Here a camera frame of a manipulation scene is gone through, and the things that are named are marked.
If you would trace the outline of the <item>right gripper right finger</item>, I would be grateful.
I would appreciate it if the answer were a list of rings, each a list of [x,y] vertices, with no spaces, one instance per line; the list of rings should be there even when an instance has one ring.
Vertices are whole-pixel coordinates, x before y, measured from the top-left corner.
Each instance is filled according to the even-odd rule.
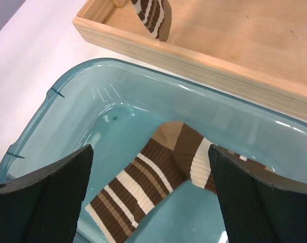
[[[208,151],[229,242],[307,242],[307,184]]]

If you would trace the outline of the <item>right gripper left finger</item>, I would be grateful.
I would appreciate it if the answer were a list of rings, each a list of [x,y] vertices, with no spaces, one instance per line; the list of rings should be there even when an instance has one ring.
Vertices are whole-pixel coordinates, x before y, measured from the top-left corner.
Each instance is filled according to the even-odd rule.
[[[0,184],[0,242],[73,242],[93,155],[86,145]]]

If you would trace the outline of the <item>brown striped sock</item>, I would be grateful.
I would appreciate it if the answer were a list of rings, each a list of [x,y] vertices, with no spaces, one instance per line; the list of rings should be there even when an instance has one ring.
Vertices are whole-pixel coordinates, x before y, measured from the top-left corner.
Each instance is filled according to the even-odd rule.
[[[166,42],[172,22],[172,9],[168,0],[131,0],[136,13],[151,35]]]
[[[216,193],[208,157],[211,145],[181,121],[161,124],[85,210],[108,242],[126,242],[141,220],[184,182]]]

